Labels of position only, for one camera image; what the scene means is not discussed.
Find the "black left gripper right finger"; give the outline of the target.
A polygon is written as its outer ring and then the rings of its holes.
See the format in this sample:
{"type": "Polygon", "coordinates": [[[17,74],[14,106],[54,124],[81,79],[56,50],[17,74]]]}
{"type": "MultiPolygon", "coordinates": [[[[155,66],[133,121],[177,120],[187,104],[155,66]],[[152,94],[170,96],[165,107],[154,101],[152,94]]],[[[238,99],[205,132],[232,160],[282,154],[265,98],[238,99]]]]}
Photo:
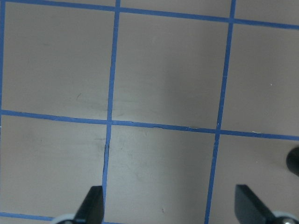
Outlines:
{"type": "Polygon", "coordinates": [[[235,216],[240,224],[271,224],[276,219],[270,209],[245,184],[235,186],[235,216]]]}

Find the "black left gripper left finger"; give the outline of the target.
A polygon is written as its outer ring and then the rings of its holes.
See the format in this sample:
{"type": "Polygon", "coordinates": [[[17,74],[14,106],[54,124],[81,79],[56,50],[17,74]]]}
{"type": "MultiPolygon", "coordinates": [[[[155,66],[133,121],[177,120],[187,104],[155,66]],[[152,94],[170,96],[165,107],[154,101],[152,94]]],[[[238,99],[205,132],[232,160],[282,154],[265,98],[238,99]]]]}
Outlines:
{"type": "Polygon", "coordinates": [[[74,224],[101,224],[104,218],[103,187],[92,186],[73,218],[74,224]]]}

